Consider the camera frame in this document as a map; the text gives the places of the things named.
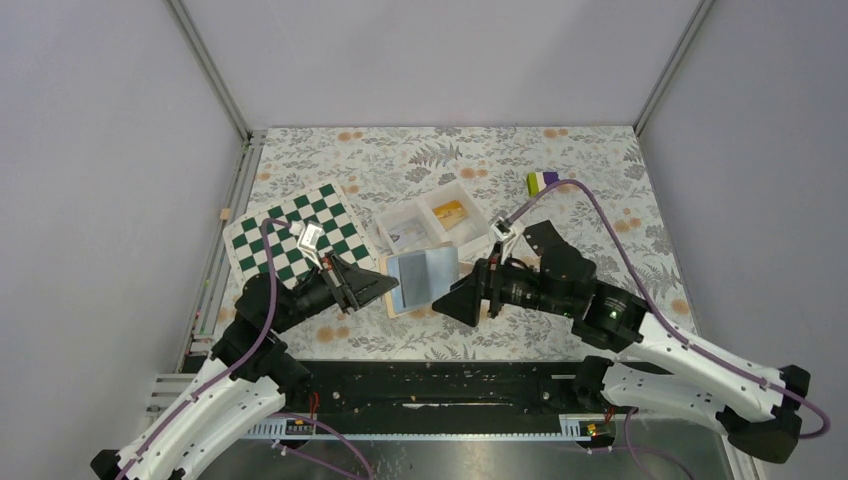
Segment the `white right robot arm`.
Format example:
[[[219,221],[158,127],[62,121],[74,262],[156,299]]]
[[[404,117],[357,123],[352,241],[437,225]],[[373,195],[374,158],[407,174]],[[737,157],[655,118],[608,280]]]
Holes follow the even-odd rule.
[[[569,318],[572,333],[596,349],[573,381],[583,410],[654,411],[724,435],[757,459],[789,459],[801,438],[806,370],[756,364],[662,320],[647,300],[599,280],[596,265],[548,221],[523,236],[538,267],[509,256],[512,235],[501,232],[491,253],[435,300],[434,310],[472,327],[482,307],[491,316],[515,306]]]

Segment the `beige leather card holder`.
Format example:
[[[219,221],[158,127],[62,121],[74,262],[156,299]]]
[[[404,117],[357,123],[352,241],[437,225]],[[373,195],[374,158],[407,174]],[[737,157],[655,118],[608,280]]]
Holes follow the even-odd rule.
[[[388,317],[396,318],[430,307],[453,283],[471,272],[472,264],[461,261],[458,248],[448,242],[383,257],[379,269],[399,282],[383,296]]]

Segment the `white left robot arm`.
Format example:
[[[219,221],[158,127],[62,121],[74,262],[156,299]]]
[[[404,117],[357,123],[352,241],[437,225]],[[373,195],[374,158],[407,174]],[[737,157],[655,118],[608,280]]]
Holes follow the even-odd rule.
[[[197,479],[233,443],[282,408],[310,397],[310,372],[279,334],[332,307],[356,311],[398,280],[328,254],[286,287],[273,272],[250,278],[226,328],[190,385],[136,440],[91,462],[99,479]]]

